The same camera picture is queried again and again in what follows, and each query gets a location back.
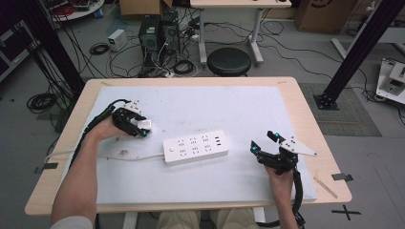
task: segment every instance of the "white paper sheet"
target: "white paper sheet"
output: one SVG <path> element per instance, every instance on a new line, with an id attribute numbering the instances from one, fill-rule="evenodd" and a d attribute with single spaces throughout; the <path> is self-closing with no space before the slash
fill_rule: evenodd
<path id="1" fill-rule="evenodd" d="M 224 130 L 229 153 L 177 166 L 166 166 L 163 157 L 142 161 L 99 158 L 97 203 L 271 200 L 264 166 L 249 147 L 254 140 L 262 150 L 277 154 L 278 144 L 266 136 L 267 131 L 294 135 L 276 87 L 104 87 L 86 126 L 120 98 L 139 101 L 141 114 L 152 120 L 152 132 L 146 138 L 107 139 L 101 142 L 99 154 L 116 155 L 124 149 L 130 158 L 152 156 L 163 153 L 164 139 L 216 130 Z M 304 199 L 316 199 L 304 157 L 299 160 Z"/>

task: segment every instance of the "pants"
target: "pants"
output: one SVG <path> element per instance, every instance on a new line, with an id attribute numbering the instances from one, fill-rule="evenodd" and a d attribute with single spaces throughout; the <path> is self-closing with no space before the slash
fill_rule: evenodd
<path id="1" fill-rule="evenodd" d="M 259 228 L 251 208 L 211 210 L 209 215 L 218 229 Z M 199 229 L 200 219 L 200 211 L 162 212 L 157 229 Z"/>

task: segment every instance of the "carpet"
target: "carpet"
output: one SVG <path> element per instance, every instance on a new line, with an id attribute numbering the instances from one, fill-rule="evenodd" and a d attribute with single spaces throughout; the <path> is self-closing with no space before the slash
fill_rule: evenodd
<path id="1" fill-rule="evenodd" d="M 323 135 L 381 136 L 366 109 L 352 89 L 345 89 L 336 100 L 339 111 L 319 110 L 313 98 L 327 84 L 299 84 Z"/>

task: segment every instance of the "person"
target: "person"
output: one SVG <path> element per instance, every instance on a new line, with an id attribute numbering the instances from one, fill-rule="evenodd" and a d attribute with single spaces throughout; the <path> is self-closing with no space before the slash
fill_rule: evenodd
<path id="1" fill-rule="evenodd" d="M 53 202 L 51 229 L 91 229 L 96 220 L 96 158 L 101 140 L 127 135 L 109 116 L 98 123 L 84 138 L 75 162 L 65 176 Z M 271 191 L 283 229 L 298 228 L 291 210 L 292 172 L 280 176 L 266 167 Z M 259 228 L 252 209 L 223 209 L 210 212 L 217 228 Z M 163 212 L 159 229 L 198 228 L 200 211 Z"/>

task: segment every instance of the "power outlet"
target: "power outlet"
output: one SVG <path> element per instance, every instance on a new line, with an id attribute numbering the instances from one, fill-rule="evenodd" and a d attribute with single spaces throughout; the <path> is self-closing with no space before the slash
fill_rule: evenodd
<path id="1" fill-rule="evenodd" d="M 164 160 L 167 165 L 225 156 L 229 151 L 223 131 L 189 135 L 163 141 Z"/>

